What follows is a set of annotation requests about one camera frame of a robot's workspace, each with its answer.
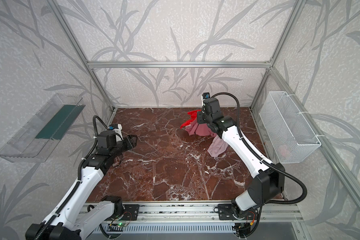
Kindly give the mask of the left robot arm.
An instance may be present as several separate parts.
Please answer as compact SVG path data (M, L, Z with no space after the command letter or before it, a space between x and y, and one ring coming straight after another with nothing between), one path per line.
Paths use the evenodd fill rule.
M106 219L119 219L125 213L121 197L106 196L84 216L79 213L86 200L102 180L115 159L137 145L136 135L122 136L121 125L106 126L99 132L99 116L93 116L95 142L82 158L76 181L40 224L32 224L26 231L27 240L85 240Z

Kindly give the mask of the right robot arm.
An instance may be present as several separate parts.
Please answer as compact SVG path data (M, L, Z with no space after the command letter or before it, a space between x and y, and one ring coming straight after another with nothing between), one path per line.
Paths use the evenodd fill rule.
M237 113L235 119L225 116L217 99L218 96L219 94L202 94L203 105L197 115L198 124L207 125L213 133L227 143L246 165L253 178L249 188L232 200L233 213L240 217L250 209L261 208L266 204L291 205L302 202L308 195L306 185L298 178L286 173L282 164L274 164L249 141L240 128L240 114ZM302 193L293 200L275 200L274 198L285 188L285 179L298 184Z

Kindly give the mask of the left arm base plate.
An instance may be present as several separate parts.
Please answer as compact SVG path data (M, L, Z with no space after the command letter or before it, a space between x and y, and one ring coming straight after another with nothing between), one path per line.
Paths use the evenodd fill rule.
M124 212L120 215L111 216L109 220L113 221L136 221L138 219L140 205L124 205Z

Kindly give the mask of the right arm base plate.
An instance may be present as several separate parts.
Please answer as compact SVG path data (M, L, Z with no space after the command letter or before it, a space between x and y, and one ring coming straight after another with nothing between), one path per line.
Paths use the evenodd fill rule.
M246 211L241 211L236 207L233 207L232 204L218 204L217 207L214 207L214 212L218 214L219 220L221 221L252 221L258 219L258 210L250 208Z

